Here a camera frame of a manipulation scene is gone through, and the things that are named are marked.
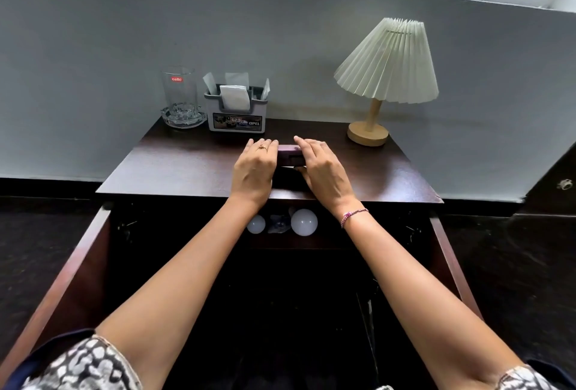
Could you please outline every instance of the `pink bracelet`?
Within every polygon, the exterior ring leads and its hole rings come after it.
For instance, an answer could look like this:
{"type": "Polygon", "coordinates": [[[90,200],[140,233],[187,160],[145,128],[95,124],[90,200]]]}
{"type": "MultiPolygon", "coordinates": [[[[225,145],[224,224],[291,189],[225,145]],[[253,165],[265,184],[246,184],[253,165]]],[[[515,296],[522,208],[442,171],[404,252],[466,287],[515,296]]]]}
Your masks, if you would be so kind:
{"type": "Polygon", "coordinates": [[[347,213],[345,213],[344,217],[342,217],[342,222],[340,222],[340,227],[343,228],[344,227],[344,223],[348,220],[349,217],[357,214],[357,213],[361,213],[361,212],[368,212],[368,208],[362,208],[356,211],[349,211],[347,213]]]}

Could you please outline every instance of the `floor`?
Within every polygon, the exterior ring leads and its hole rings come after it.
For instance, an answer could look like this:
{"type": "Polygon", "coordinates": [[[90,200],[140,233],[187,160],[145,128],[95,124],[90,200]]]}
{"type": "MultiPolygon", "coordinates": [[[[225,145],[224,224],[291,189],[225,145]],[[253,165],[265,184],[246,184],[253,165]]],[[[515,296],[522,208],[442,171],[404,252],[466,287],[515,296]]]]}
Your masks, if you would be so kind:
{"type": "MultiPolygon", "coordinates": [[[[91,201],[0,198],[0,358],[96,214],[91,201]]],[[[576,376],[576,219],[443,216],[486,322],[523,359],[576,376]]]]}

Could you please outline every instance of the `sticker label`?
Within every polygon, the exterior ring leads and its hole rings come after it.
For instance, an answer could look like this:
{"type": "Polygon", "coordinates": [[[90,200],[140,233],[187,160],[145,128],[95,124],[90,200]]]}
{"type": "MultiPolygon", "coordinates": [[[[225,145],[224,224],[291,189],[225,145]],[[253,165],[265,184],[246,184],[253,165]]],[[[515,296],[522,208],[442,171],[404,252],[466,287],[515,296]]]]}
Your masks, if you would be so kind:
{"type": "Polygon", "coordinates": [[[262,116],[242,114],[212,114],[214,129],[238,129],[242,131],[262,131],[262,116]]]}

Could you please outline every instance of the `wooden tabletop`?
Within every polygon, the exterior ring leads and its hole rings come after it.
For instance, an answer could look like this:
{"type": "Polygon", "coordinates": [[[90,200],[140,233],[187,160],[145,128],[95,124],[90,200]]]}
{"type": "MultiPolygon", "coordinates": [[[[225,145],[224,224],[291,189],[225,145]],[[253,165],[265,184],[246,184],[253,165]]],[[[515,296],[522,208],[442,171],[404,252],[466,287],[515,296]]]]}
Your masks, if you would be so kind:
{"type": "MultiPolygon", "coordinates": [[[[326,141],[364,202],[442,203],[398,145],[365,147],[346,136],[348,124],[267,119],[264,138],[293,144],[293,136],[326,141]]],[[[211,132],[207,124],[175,130],[159,119],[98,189],[109,195],[227,197],[232,167],[250,138],[211,132]]],[[[280,168],[272,199],[314,199],[299,172],[280,168]]]]}

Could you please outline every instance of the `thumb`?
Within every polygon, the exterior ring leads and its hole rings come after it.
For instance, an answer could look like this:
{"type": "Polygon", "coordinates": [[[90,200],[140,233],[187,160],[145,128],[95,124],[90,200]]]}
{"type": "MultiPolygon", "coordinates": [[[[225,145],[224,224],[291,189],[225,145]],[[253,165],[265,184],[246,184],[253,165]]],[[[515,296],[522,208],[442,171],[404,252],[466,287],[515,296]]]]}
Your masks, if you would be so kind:
{"type": "Polygon", "coordinates": [[[308,175],[308,170],[304,166],[294,167],[294,169],[298,170],[302,174],[304,180],[306,181],[306,184],[308,184],[308,187],[312,188],[312,185],[310,183],[310,175],[308,175]]]}

